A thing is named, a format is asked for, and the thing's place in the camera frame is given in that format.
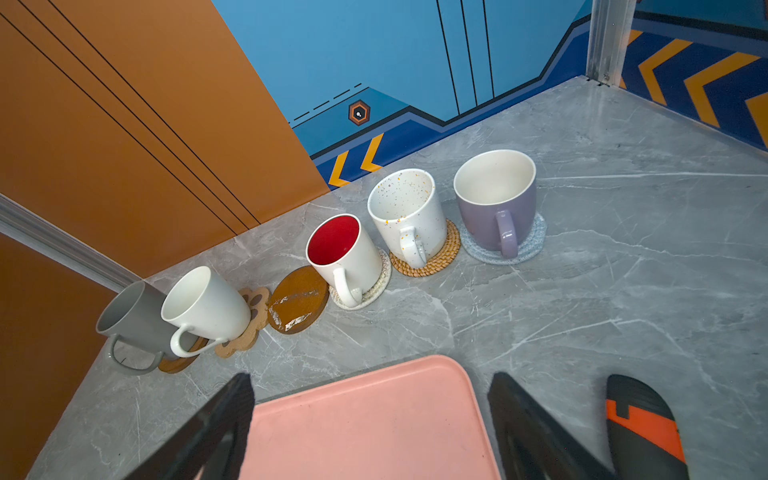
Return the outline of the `red mug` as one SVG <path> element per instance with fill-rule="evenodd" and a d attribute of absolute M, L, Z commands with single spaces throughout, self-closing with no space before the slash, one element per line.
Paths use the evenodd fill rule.
<path fill-rule="evenodd" d="M 362 305 L 363 295 L 375 286 L 383 270 L 379 250 L 352 214 L 325 220 L 311 234 L 305 254 L 347 308 Z"/>

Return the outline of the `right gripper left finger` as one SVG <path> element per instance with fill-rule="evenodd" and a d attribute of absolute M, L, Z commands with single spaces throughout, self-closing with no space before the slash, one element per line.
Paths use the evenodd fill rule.
<path fill-rule="evenodd" d="M 250 375 L 238 373 L 130 479 L 237 479 L 244 462 L 255 397 Z"/>

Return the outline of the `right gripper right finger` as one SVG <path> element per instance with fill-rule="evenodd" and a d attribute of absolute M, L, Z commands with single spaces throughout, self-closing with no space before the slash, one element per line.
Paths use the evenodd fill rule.
<path fill-rule="evenodd" d="M 507 479 L 616 477 L 509 374 L 493 375 L 487 398 Z"/>

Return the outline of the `purple mug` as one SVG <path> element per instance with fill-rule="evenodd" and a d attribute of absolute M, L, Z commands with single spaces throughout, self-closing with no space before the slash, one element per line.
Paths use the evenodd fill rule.
<path fill-rule="evenodd" d="M 477 245 L 504 259 L 520 255 L 534 224 L 536 175 L 531 157 L 504 149 L 476 155 L 458 169 L 453 188 Z"/>

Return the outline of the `white mug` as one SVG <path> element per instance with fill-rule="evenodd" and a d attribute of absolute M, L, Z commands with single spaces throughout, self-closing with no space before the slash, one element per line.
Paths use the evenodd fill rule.
<path fill-rule="evenodd" d="M 447 220 L 434 178 L 425 170 L 385 177 L 371 191 L 367 209 L 389 251 L 411 268 L 425 267 L 446 242 Z"/>
<path fill-rule="evenodd" d="M 177 327 L 170 348 L 177 357 L 200 355 L 217 345 L 237 339 L 248 327 L 251 310 L 242 295 L 208 266 L 186 273 L 166 296 L 161 317 Z M 184 333 L 212 340 L 198 351 L 181 346 Z"/>

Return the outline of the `woven rattan round coaster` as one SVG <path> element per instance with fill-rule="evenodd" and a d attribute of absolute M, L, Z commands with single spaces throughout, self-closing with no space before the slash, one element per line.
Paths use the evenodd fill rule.
<path fill-rule="evenodd" d="M 456 225 L 450 219 L 447 219 L 446 223 L 446 242 L 441 250 L 427 262 L 425 267 L 413 268 L 405 261 L 395 257 L 393 253 L 389 253 L 393 268 L 408 277 L 427 277 L 447 268 L 455 260 L 461 249 L 461 239 Z"/>

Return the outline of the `plain brown round coaster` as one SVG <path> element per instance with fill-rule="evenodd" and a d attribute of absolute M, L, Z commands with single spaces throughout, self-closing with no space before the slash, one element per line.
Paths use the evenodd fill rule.
<path fill-rule="evenodd" d="M 190 347 L 191 352 L 197 352 L 209 343 L 209 340 L 203 337 L 198 337 L 195 343 Z M 197 355 L 192 357 L 183 357 L 176 360 L 169 360 L 163 358 L 159 363 L 158 369 L 167 374 L 176 374 L 186 369 L 197 359 Z"/>

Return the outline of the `brown coaster with scratches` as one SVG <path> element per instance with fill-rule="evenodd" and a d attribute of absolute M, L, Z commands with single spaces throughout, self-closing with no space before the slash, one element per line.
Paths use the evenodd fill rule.
<path fill-rule="evenodd" d="M 296 269 L 272 293 L 268 322 L 282 334 L 299 333 L 320 316 L 329 296 L 329 284 L 312 266 Z"/>

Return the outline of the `cork paw-shaped coaster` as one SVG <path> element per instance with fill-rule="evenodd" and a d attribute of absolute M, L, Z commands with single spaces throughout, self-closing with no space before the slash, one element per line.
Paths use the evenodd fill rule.
<path fill-rule="evenodd" d="M 239 294 L 251 310 L 251 319 L 246 330 L 238 338 L 215 347 L 216 355 L 223 359 L 231 357 L 236 352 L 244 352 L 251 349 L 258 339 L 259 332 L 268 323 L 270 290 L 267 287 L 258 287 L 256 289 L 242 288 L 239 290 Z"/>

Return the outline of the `grey mug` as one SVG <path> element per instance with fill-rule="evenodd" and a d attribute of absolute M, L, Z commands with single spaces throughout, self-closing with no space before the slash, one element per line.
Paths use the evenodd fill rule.
<path fill-rule="evenodd" d="M 137 281 L 120 292 L 101 313 L 96 331 L 108 338 L 105 357 L 117 371 L 139 376 L 158 368 L 163 358 L 182 358 L 170 348 L 177 327 L 161 317 L 165 298 L 166 295 L 152 285 Z M 152 354 L 152 363 L 144 368 L 123 365 L 115 355 L 118 341 Z"/>

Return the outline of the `white embroidered round coaster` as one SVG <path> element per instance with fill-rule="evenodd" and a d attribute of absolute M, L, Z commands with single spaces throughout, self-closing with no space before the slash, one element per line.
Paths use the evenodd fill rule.
<path fill-rule="evenodd" d="M 369 306 L 371 303 L 373 303 L 376 299 L 378 299 L 383 294 L 383 292 L 385 291 L 385 289 L 387 288 L 391 280 L 392 264 L 388 254 L 382 248 L 378 248 L 377 251 L 378 251 L 380 260 L 382 262 L 382 269 L 380 271 L 380 275 L 376 283 L 370 289 L 362 293 L 361 302 L 358 305 L 353 307 L 346 305 L 341 299 L 341 296 L 339 295 L 335 287 L 334 286 L 329 287 L 330 299 L 338 308 L 341 308 L 342 310 L 346 310 L 346 311 L 360 310 Z"/>

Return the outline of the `grey-blue knitted round coaster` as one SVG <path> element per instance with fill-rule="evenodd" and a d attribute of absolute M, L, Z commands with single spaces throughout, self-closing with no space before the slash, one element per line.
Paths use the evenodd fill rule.
<path fill-rule="evenodd" d="M 534 258 L 543 248 L 547 223 L 540 213 L 536 213 L 532 230 L 518 248 L 518 255 L 505 258 L 500 251 L 491 251 L 480 247 L 465 226 L 459 224 L 459 233 L 464 250 L 474 259 L 491 265 L 517 265 Z"/>

